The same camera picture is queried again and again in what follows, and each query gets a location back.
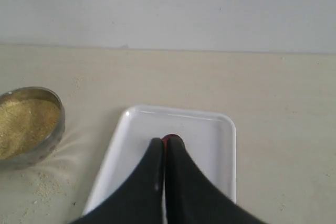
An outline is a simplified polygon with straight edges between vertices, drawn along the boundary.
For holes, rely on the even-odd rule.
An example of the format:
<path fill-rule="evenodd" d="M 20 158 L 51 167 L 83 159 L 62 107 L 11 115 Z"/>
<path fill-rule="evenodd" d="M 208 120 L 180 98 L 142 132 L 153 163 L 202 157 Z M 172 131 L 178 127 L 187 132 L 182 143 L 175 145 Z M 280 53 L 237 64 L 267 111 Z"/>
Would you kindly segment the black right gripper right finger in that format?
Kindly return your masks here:
<path fill-rule="evenodd" d="M 195 164 L 182 139 L 174 142 L 181 223 L 264 223 L 225 196 Z"/>

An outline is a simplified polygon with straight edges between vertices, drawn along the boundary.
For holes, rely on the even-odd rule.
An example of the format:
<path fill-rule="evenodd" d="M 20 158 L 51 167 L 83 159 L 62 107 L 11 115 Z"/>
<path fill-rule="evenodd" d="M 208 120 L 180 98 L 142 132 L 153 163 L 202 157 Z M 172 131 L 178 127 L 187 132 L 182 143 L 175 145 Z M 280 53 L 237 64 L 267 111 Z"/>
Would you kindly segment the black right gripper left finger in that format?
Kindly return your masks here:
<path fill-rule="evenodd" d="M 73 223 L 162 223 L 164 151 L 161 139 L 151 139 L 140 162 L 122 185 Z"/>

